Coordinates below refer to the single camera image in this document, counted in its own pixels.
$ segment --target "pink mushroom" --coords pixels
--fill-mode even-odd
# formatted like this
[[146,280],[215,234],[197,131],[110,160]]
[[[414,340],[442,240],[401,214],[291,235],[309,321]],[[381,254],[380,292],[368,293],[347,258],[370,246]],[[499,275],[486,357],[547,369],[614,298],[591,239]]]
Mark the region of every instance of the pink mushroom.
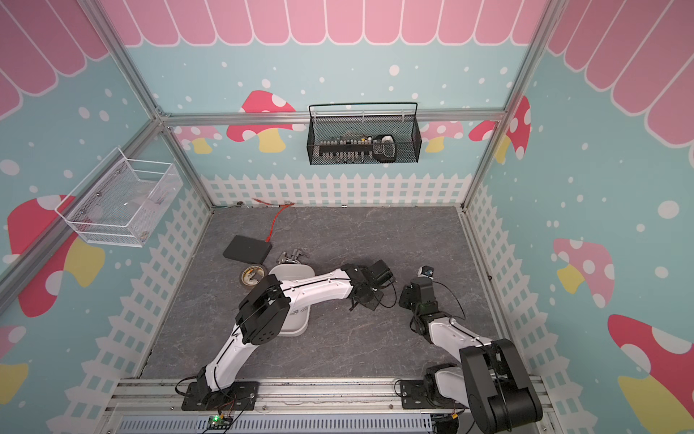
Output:
[[23,326],[0,327],[0,359],[2,359],[12,347],[26,334]]
[[[294,107],[284,99],[264,90],[254,90],[246,98],[240,112],[247,113],[277,113],[295,112]],[[226,135],[234,142],[245,142],[255,137],[260,138],[260,152],[282,152],[287,147],[280,137],[278,128],[293,131],[304,131],[304,124],[286,125],[231,125]]]
[[[491,137],[492,131],[494,130],[495,122],[484,121],[477,125],[470,132],[470,140],[479,142],[481,140],[487,140]],[[530,102],[527,97],[523,97],[518,105],[518,110],[516,110],[516,115],[511,119],[511,124],[509,129],[506,130],[506,135],[501,140],[501,145],[496,150],[494,158],[497,162],[504,164],[506,162],[506,151],[509,145],[512,143],[514,150],[516,152],[516,157],[519,160],[523,159],[525,155],[525,150],[527,149],[527,142],[530,139]]]
[[[3,260],[7,263],[21,255],[41,232],[58,218],[54,209],[65,196],[43,196],[24,202],[16,207],[7,218],[11,255]],[[70,197],[64,207],[73,200]],[[51,256],[41,270],[19,293],[19,307],[27,317],[46,313],[56,302],[64,271],[72,273],[77,282],[88,286],[103,266],[105,252],[91,247],[71,234]]]
[[568,265],[557,271],[564,289],[575,294],[581,283],[586,282],[596,306],[607,306],[614,291],[614,265],[612,257],[601,244],[557,238],[555,255]]
[[443,151],[443,138],[461,139],[465,136],[463,124],[458,121],[429,122],[420,130],[422,142],[428,142],[425,152]]
[[205,139],[221,140],[222,136],[213,126],[177,126],[173,133],[176,134],[178,141],[183,149],[189,151],[190,144],[193,144],[195,153],[211,153],[212,148]]
[[[622,315],[610,315],[607,328],[624,354],[649,374],[618,379],[642,425],[651,433],[674,434],[694,428],[692,343]],[[668,430],[662,429],[663,409]]]

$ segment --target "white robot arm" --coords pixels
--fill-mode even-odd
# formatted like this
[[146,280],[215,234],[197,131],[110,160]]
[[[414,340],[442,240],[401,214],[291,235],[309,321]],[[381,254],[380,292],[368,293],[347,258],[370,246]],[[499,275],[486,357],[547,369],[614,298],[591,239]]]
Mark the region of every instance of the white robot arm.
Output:
[[510,431],[542,419],[539,398],[513,342],[482,337],[439,311],[433,275],[433,268],[420,268],[399,301],[401,307],[413,312],[410,328],[460,363],[427,369],[427,400],[445,408],[453,399],[470,408],[485,434]]
[[287,314],[322,301],[352,299],[352,308],[378,306],[381,289],[393,274],[382,260],[370,267],[347,264],[330,273],[296,281],[265,276],[239,304],[231,335],[214,360],[197,376],[194,399],[205,403],[211,393],[231,386],[252,352],[277,337]]

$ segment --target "white dot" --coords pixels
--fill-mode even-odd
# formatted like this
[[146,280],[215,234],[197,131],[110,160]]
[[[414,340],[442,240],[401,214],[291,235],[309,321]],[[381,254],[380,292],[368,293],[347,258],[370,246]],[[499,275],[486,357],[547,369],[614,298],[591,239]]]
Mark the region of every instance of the white dot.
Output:
[[19,173],[19,165],[13,160],[0,161],[0,171],[5,175],[14,176]]
[[46,292],[48,292],[50,295],[53,296],[58,296],[58,293],[60,293],[60,283],[62,282],[62,270],[53,272],[51,273],[50,276],[46,279]]
[[605,265],[605,277],[607,277],[609,280],[613,281],[614,280],[614,264],[607,264]]
[[672,219],[679,214],[679,205],[675,201],[664,201],[658,206],[658,214],[664,219]]
[[642,349],[633,344],[624,344],[621,346],[621,349],[624,351],[624,354],[634,361],[634,363],[650,374],[651,363]]
[[585,271],[588,274],[592,274],[595,272],[595,264],[592,260],[586,259],[585,261],[583,261],[583,271]]
[[605,298],[600,294],[593,294],[593,301],[595,302],[595,305],[600,309],[607,305],[607,303],[605,302]]
[[666,277],[668,277],[669,274],[670,274],[670,272],[665,267],[656,267],[655,268],[655,275],[658,276],[659,278],[666,278]]

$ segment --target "black cable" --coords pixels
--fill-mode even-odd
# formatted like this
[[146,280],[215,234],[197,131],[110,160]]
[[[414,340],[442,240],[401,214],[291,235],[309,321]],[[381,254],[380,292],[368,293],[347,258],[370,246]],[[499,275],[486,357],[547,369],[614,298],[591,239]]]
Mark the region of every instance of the black cable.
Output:
[[451,291],[450,288],[449,288],[448,286],[444,285],[444,284],[441,283],[441,282],[437,282],[437,281],[433,281],[433,282],[434,282],[434,283],[438,283],[439,285],[441,285],[441,286],[443,286],[444,288],[446,288],[446,289],[448,290],[448,292],[450,292],[450,294],[451,294],[451,295],[453,296],[453,298],[455,299],[455,302],[458,303],[458,307],[460,308],[460,311],[463,312],[463,320],[465,320],[465,319],[466,319],[466,317],[465,317],[465,310],[463,310],[462,304],[460,304],[460,301],[458,301],[458,297],[456,297],[455,294],[453,294],[453,291]]
[[193,378],[197,378],[197,376],[193,375],[193,376],[190,376],[190,377],[185,377],[183,380],[181,380],[181,381],[179,381],[178,383],[176,383],[176,385],[173,387],[173,388],[175,389],[176,393],[179,394],[180,396],[184,397],[184,398],[192,398],[192,396],[188,395],[187,393],[183,393],[183,392],[181,392],[180,390],[178,390],[178,386],[179,386],[181,383],[183,383],[184,381],[186,381],[186,380],[192,380]]
[[393,304],[391,304],[390,306],[386,306],[383,303],[381,303],[381,300],[378,301],[378,304],[380,304],[381,306],[383,306],[386,309],[390,309],[393,306],[395,306],[396,304],[398,304],[398,292],[396,291],[395,285],[393,284],[393,279],[391,279],[391,286],[393,287],[393,295],[395,296],[395,300],[393,301]]

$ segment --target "yellow mushroom stem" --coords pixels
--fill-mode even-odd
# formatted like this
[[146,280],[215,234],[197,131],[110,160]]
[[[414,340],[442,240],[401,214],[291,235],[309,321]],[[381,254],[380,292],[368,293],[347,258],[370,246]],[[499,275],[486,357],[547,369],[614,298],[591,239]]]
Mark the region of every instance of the yellow mushroom stem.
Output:
[[260,152],[282,152],[287,147],[277,128],[260,131],[258,138],[260,138]]
[[504,138],[501,140],[501,145],[499,146],[499,149],[497,149],[496,153],[494,154],[494,158],[496,158],[496,161],[500,164],[504,164],[506,162],[506,151],[509,149],[510,144],[511,139],[509,139],[509,136],[505,135]]

